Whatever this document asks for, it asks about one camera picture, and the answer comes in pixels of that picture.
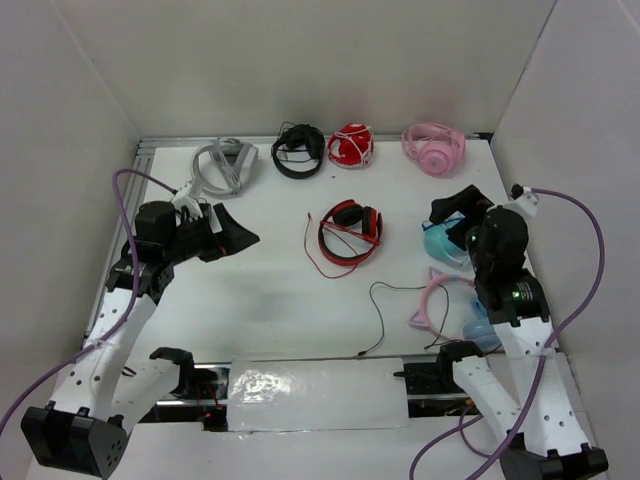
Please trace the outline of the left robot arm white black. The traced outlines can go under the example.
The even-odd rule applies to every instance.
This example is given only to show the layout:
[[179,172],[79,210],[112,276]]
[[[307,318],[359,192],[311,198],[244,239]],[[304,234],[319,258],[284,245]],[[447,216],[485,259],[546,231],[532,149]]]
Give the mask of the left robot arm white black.
[[135,363],[133,347],[177,265],[192,258],[212,262],[259,240],[221,203],[178,207],[152,201],[139,208],[82,355],[47,404],[28,408],[21,420],[40,465],[107,479],[123,459],[133,428],[159,399],[193,394],[198,376],[191,352],[158,347]]

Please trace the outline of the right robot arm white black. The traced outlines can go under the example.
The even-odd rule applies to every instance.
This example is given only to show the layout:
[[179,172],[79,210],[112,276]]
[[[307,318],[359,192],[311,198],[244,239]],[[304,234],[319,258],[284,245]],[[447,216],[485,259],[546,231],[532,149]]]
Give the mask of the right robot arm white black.
[[436,379],[448,392],[461,389],[487,421],[499,444],[471,473],[478,479],[494,464],[507,479],[590,479],[604,473],[605,451],[592,445],[576,419],[559,370],[554,344],[589,305],[604,273],[601,227],[592,225],[598,246],[596,277],[580,305],[554,325],[541,283],[525,268],[528,219],[544,190],[514,185],[511,200],[490,201],[474,185],[431,204],[429,220],[461,218],[446,233],[467,252],[472,284],[509,362],[517,394],[511,396],[472,341],[441,347]]

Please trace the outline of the pink blue cat ear headphones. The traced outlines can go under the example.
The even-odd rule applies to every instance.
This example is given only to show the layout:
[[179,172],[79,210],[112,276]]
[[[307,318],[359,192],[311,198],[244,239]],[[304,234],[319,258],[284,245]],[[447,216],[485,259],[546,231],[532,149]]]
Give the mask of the pink blue cat ear headphones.
[[422,288],[418,308],[408,319],[409,326],[432,334],[435,344],[439,344],[440,342],[471,341],[484,353],[497,351],[501,347],[501,342],[495,333],[494,327],[489,322],[485,307],[475,294],[470,298],[471,316],[460,321],[458,335],[451,337],[445,334],[445,320],[450,307],[449,300],[445,300],[445,313],[440,323],[435,324],[431,320],[429,316],[429,300],[437,289],[446,289],[446,287],[450,285],[462,285],[470,289],[474,288],[474,282],[468,278],[444,273],[430,267],[428,269],[428,282]]

